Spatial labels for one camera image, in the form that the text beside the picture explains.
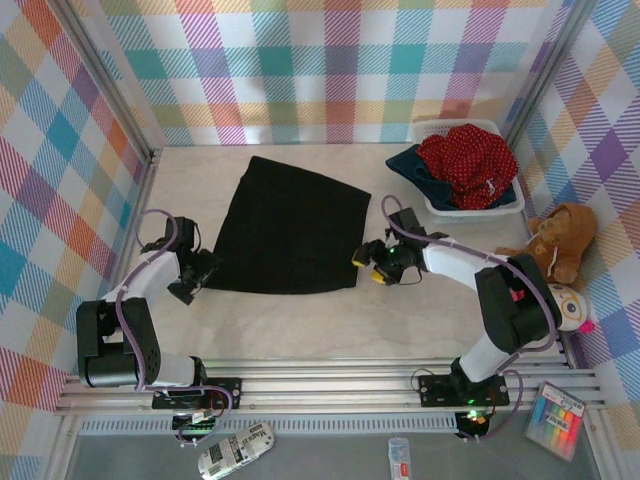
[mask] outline white floor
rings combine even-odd
[[[450,234],[492,250],[522,245],[519,215],[496,222],[433,225],[420,192],[384,161],[405,145],[305,145],[167,148],[148,208],[194,219],[203,246],[213,249],[240,177],[252,155],[294,164],[372,194],[364,240],[384,235],[380,200],[397,195],[414,207],[428,232]],[[164,232],[150,216],[143,242]],[[454,357],[483,332],[475,293],[448,278],[426,275],[415,286],[383,287],[362,271],[356,288],[306,296],[202,290],[186,307],[167,294],[152,312],[163,351],[202,358]],[[557,349],[543,355],[556,355]]]

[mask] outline pink nose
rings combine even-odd
[[[591,333],[595,329],[596,329],[596,324],[593,323],[591,320],[587,320],[582,325],[580,325],[580,327],[578,328],[578,331],[580,333]]]

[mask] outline black cloth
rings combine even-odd
[[[307,294],[354,287],[371,195],[298,167],[251,158],[213,253],[206,288]]]

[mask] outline white basket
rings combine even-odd
[[[500,135],[498,126],[491,120],[476,118],[463,118],[457,120],[425,120],[423,122],[415,122],[411,124],[411,141],[413,143],[420,144],[425,138],[431,135],[446,136],[447,133],[449,133],[450,128],[466,125],[468,123],[475,125],[482,130],[486,130],[487,132]],[[425,197],[424,200],[427,204],[427,209],[433,215],[432,220],[436,223],[497,220],[502,215],[506,215],[508,213],[519,213],[524,208],[524,195],[522,194],[522,189],[520,188],[518,179],[514,178],[512,184],[513,190],[516,194],[515,202],[487,210],[437,210],[428,198]]]

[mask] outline red polka dot cloth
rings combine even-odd
[[[471,124],[453,127],[446,137],[427,137],[417,153],[436,180],[452,185],[451,200],[462,210],[484,210],[518,173],[502,137]]]

